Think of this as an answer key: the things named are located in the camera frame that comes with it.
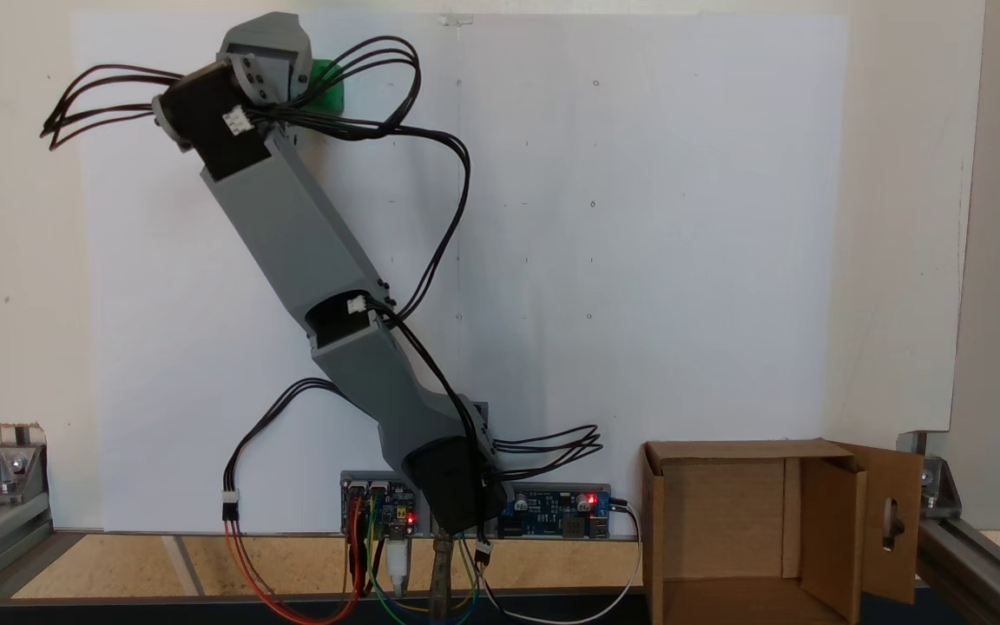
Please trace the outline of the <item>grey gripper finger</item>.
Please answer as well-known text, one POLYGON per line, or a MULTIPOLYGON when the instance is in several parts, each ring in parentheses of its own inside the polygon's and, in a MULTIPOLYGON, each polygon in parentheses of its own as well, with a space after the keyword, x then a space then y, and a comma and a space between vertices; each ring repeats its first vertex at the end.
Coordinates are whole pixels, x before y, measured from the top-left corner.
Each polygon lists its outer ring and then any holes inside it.
POLYGON ((220 53, 309 59, 309 36, 303 30, 297 13, 269 12, 228 30, 220 53))

